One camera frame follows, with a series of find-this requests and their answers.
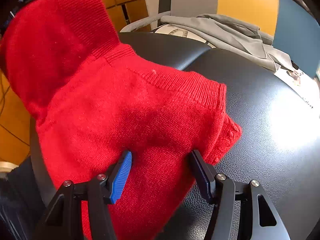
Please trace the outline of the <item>grey garment on chair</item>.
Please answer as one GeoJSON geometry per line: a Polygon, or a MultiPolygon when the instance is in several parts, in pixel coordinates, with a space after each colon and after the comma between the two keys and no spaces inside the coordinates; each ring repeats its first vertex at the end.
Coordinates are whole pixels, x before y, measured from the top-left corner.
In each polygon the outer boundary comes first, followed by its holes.
{"type": "Polygon", "coordinates": [[[218,14],[196,17],[165,15],[161,22],[191,31],[216,48],[231,51],[274,73],[281,67],[295,71],[290,56],[274,48],[274,37],[261,31],[257,25],[218,14]]]}

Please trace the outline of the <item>beige patterned cushion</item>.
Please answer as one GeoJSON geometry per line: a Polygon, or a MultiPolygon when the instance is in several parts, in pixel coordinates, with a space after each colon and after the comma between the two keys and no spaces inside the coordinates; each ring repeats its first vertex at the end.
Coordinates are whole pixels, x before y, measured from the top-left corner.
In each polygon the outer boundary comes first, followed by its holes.
{"type": "Polygon", "coordinates": [[[183,37],[188,38],[191,40],[196,40],[202,43],[205,43],[210,48],[215,48],[214,45],[206,41],[204,38],[200,37],[199,35],[196,35],[195,33],[192,33],[191,31],[188,31],[186,29],[176,27],[171,24],[163,24],[157,29],[153,30],[154,33],[157,34],[165,34],[165,35],[171,35],[171,36],[177,36],[177,37],[183,37]]]}

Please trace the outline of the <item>red knit sweater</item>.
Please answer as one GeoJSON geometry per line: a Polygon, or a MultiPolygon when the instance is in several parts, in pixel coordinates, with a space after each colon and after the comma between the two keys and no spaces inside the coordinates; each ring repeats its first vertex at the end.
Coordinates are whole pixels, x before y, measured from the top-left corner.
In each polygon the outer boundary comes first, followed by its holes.
{"type": "Polygon", "coordinates": [[[102,0],[32,1],[5,31],[1,61],[55,186],[88,181],[132,152],[110,209],[118,239],[154,239],[194,183],[188,153],[217,164],[242,134],[224,84],[139,57],[102,0]]]}

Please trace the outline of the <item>grey yellow blue chair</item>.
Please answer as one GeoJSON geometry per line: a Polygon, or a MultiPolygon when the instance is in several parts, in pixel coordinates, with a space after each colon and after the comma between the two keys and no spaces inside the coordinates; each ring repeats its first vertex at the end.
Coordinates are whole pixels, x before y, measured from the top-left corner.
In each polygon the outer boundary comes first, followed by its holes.
{"type": "Polygon", "coordinates": [[[220,14],[257,25],[308,76],[319,69],[319,21],[294,0],[146,0],[150,15],[220,14]]]}

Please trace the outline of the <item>white printed cushion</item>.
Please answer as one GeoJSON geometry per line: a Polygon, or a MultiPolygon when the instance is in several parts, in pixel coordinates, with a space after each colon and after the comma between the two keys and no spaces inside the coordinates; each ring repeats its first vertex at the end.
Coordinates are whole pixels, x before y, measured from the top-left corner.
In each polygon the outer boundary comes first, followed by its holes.
{"type": "Polygon", "coordinates": [[[319,117],[319,87],[315,80],[300,69],[293,72],[279,68],[274,75],[291,87],[319,117]]]}

